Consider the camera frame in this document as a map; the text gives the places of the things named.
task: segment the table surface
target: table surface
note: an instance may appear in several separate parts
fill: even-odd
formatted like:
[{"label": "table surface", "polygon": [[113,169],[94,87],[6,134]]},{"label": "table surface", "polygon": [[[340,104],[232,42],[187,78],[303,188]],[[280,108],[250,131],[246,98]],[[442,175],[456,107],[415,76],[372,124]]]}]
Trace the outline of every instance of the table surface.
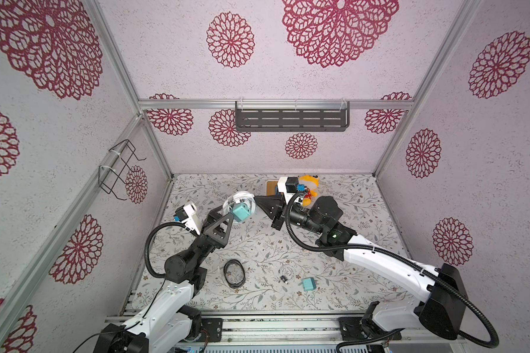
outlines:
[{"label": "table surface", "polygon": [[[270,174],[180,174],[170,194],[163,222],[173,220],[179,206],[194,202],[198,215],[205,219],[233,193],[246,190],[266,194],[267,180],[280,176]],[[320,176],[319,195],[331,195],[344,211],[341,217],[347,227],[372,242],[407,256],[375,180],[370,175],[328,174]],[[308,244],[318,237],[293,228]],[[193,236],[180,228],[161,230],[151,249],[151,263],[159,273],[165,260],[191,244]],[[246,272],[246,282],[230,288],[223,276],[223,266],[238,259]],[[321,252],[310,252],[295,244],[286,229],[271,228],[271,221],[259,208],[245,222],[233,225],[229,244],[210,254],[202,266],[208,269],[201,292],[189,303],[204,310],[235,311],[306,311],[364,310],[373,300],[395,301],[410,298],[402,288],[382,276],[358,265],[339,261]],[[288,283],[281,281],[284,275]],[[302,280],[313,277],[317,288],[306,292]],[[132,298],[131,307],[148,305],[162,280],[143,270],[142,279]]]}]

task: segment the metal wire rack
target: metal wire rack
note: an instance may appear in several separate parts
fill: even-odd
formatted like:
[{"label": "metal wire rack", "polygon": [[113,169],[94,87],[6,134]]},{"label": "metal wire rack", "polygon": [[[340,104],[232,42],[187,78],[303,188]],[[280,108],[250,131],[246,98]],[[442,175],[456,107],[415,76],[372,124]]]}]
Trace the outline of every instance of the metal wire rack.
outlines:
[{"label": "metal wire rack", "polygon": [[[126,159],[124,159],[122,157],[122,154],[126,150],[130,151],[130,155]],[[135,146],[128,139],[125,139],[125,140],[121,141],[120,143],[118,143],[115,146],[113,146],[112,148],[110,148],[108,151],[117,154],[118,155],[118,159],[116,159],[116,161],[111,166],[98,166],[98,186],[102,190],[104,190],[104,192],[106,194],[108,194],[108,195],[109,194],[113,194],[118,200],[126,201],[127,199],[119,198],[118,195],[116,195],[116,192],[114,191],[114,187],[116,186],[116,183],[118,182],[118,180],[120,180],[122,183],[125,184],[125,181],[120,177],[120,175],[121,175],[121,173],[124,172],[126,167],[127,167],[128,170],[131,169],[130,166],[128,165],[128,162],[129,162],[130,159],[132,159],[132,157],[134,157],[137,160],[146,160],[147,158],[141,158],[141,159],[138,158],[137,155],[135,154]],[[124,165],[122,166],[122,168],[121,168],[121,170],[119,172],[117,172],[114,169],[114,166],[116,165],[116,162],[118,160],[121,160],[122,162],[124,162]],[[106,181],[106,179],[108,179],[108,177],[111,174],[114,174],[116,176],[116,178],[114,179],[114,182],[112,183],[112,185],[108,185],[108,184],[105,183],[105,181]]]}]

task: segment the plush toy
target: plush toy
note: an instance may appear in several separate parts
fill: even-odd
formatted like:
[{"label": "plush toy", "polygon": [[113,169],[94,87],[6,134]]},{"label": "plush toy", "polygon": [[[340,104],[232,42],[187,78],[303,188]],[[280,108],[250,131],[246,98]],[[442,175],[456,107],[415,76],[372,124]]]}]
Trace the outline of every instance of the plush toy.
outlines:
[{"label": "plush toy", "polygon": [[312,198],[318,196],[315,190],[318,188],[318,184],[320,184],[320,179],[317,175],[304,175],[298,179],[298,183],[304,185],[309,190],[304,196],[304,200],[302,200],[302,205],[307,207],[311,205]]}]

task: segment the wall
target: wall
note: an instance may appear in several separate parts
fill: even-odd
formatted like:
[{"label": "wall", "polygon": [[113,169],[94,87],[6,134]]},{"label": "wall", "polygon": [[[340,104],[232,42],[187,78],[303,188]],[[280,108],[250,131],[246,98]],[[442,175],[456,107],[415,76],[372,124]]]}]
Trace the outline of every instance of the wall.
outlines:
[{"label": "wall", "polygon": [[[0,4],[0,303],[133,117],[80,2],[15,6]],[[5,351],[74,344],[117,314],[165,182],[150,147],[138,144],[148,156],[138,162],[145,201],[122,209],[100,194],[90,214],[104,245],[83,245],[94,253],[77,270],[86,278],[73,285],[49,276],[19,321],[24,338],[10,335]]]},{"label": "wall", "polygon": [[[461,3],[99,2],[138,95],[168,99],[410,99]],[[231,111],[151,113],[179,173],[372,172],[402,116],[356,110],[346,133],[288,143],[295,134],[232,131]]]},{"label": "wall", "polygon": [[530,0],[481,4],[379,181],[413,257],[456,265],[497,351],[530,352]]}]

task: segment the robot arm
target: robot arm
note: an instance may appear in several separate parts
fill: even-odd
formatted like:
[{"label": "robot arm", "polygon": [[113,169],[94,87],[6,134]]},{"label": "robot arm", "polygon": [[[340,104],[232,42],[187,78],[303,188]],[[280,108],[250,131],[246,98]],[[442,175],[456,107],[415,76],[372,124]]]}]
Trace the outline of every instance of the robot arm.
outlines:
[{"label": "robot arm", "polygon": [[[466,299],[467,293],[455,267],[443,264],[438,269],[405,259],[372,243],[339,222],[343,211],[332,196],[319,197],[310,209],[302,207],[299,200],[303,192],[295,177],[280,179],[277,188],[284,195],[255,197],[257,206],[273,220],[273,228],[280,230],[286,222],[289,234],[301,247],[365,267],[413,294],[415,299],[407,302],[372,302],[362,318],[366,337],[380,337],[403,328],[426,328],[445,339],[456,339],[462,334],[459,327],[468,301],[464,303],[460,298]],[[318,247],[299,241],[290,224],[318,234]],[[490,328],[489,332],[494,333],[490,346],[496,346],[496,333],[492,326]]]},{"label": "robot arm", "polygon": [[[155,294],[155,300],[148,307],[122,326],[107,325],[102,331],[105,334],[98,337],[94,353],[166,353],[181,340],[193,341],[200,337],[201,312],[186,304],[204,286],[207,270],[201,264],[206,256],[228,243],[234,217],[232,214],[222,216],[220,211],[221,207],[210,211],[201,225],[196,206],[189,203],[176,210],[176,222],[163,223],[154,230],[156,233],[171,225],[184,224],[184,228],[197,237],[188,249],[165,261],[164,274],[147,267],[152,276],[165,278],[162,290]],[[149,261],[148,252],[145,260]]]}]

